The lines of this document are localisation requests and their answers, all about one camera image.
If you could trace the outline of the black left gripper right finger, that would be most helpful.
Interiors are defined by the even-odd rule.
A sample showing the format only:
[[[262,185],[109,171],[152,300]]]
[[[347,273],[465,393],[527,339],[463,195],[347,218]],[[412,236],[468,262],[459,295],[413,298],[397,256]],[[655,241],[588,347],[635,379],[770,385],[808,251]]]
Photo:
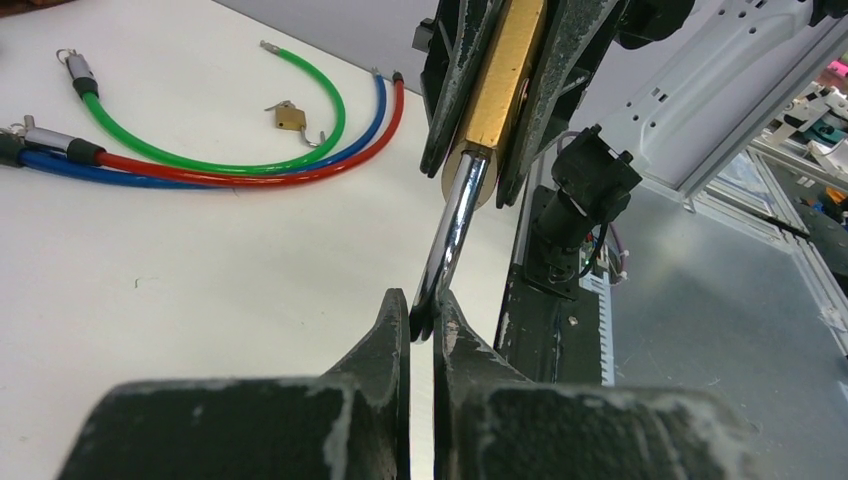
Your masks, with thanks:
[[[540,383],[470,327],[434,323],[438,479],[758,479],[747,425],[701,391]]]

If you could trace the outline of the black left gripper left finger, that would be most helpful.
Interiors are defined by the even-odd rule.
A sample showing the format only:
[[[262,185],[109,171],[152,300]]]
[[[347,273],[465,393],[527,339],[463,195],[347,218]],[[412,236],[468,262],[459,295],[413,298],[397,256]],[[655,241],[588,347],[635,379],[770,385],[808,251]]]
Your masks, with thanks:
[[[62,479],[406,479],[410,339],[404,293],[319,376],[151,380],[112,388]]]

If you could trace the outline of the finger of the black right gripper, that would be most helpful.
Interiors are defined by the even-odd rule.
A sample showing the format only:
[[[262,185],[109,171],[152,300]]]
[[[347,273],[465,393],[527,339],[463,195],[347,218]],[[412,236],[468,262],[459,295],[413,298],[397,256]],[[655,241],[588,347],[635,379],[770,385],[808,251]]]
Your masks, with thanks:
[[[605,54],[626,1],[550,1],[530,74],[527,97],[510,136],[495,193],[499,208],[516,203],[536,157],[568,128],[574,109],[558,113],[557,102],[585,87],[597,68],[591,49]]]
[[[420,83],[428,135],[420,171],[429,178],[436,176],[449,155],[503,5],[441,0],[434,15],[415,29],[412,47],[426,54]]]

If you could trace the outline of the small brass padlock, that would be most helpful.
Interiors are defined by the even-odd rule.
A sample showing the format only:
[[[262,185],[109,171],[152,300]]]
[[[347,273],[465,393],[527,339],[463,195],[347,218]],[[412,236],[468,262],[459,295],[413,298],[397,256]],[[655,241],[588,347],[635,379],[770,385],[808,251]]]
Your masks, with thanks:
[[[318,148],[326,142],[327,137],[324,131],[319,132],[319,137],[316,141],[313,141],[308,137],[306,114],[290,100],[278,102],[275,105],[265,108],[265,111],[272,112],[274,114],[274,126],[276,128],[298,132],[301,140],[307,146],[311,148]]]

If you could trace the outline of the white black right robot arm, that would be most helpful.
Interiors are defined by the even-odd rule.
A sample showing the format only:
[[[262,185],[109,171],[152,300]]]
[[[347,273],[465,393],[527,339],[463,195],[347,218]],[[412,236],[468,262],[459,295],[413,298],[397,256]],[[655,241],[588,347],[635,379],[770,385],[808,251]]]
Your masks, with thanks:
[[[563,137],[612,44],[667,39],[691,1],[442,1],[416,28],[429,133],[420,164],[446,207],[419,303],[447,290],[474,209],[514,204],[536,157]],[[800,32],[847,13],[843,1],[724,1],[612,113],[559,154],[553,198],[531,222],[524,271],[566,295],[593,268],[605,232],[665,146],[747,66]]]

